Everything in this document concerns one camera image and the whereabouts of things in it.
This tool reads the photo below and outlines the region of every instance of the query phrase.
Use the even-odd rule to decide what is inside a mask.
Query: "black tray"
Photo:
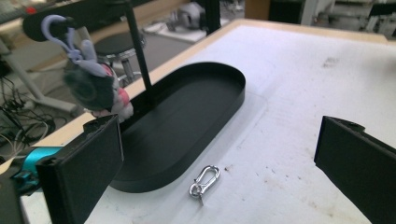
[[[195,63],[135,97],[121,124],[125,161],[110,186],[145,192],[177,179],[243,103],[245,84],[231,66]]]

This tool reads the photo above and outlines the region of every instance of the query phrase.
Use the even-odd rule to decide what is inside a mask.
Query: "carabiner gate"
[[[212,171],[215,175],[205,184],[200,183],[206,172]],[[193,198],[202,199],[204,193],[218,180],[220,177],[220,170],[217,166],[208,165],[206,166],[202,172],[198,175],[196,179],[194,179],[194,183],[190,187],[190,195]]]

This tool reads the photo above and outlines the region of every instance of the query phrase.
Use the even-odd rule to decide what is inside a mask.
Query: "hanging plush keychain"
[[[75,49],[72,27],[67,27],[67,44],[50,34],[50,25],[53,22],[65,21],[65,17],[49,15],[42,21],[41,31],[48,40],[61,45],[74,64],[72,69],[65,72],[66,85],[77,101],[95,117],[118,114],[119,122],[125,121],[134,113],[129,96],[120,87],[113,69],[105,63],[97,62],[92,42],[83,40],[81,50]]]

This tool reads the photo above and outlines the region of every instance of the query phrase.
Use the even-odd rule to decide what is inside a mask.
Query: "black stool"
[[[140,42],[142,47],[146,46],[146,39],[143,34],[140,34]],[[126,32],[105,37],[95,43],[94,47],[99,62],[109,63],[110,66],[113,66],[114,62],[121,62],[125,75],[120,76],[119,80],[125,81],[124,79],[126,79],[127,85],[138,79],[140,72],[134,72],[129,62],[129,59],[136,55],[130,33]]]

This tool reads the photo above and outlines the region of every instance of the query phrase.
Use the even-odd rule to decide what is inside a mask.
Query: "white table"
[[[369,223],[314,164],[322,116],[354,121],[396,147],[396,48],[363,35],[264,21],[231,24],[154,70],[153,82],[182,64],[227,63],[247,79],[246,99],[176,181],[147,193],[108,188],[87,223]],[[130,95],[143,90],[130,86]],[[38,146],[62,146],[88,114]],[[208,164],[219,182],[188,193]],[[49,223],[42,193],[23,197],[32,223]]]

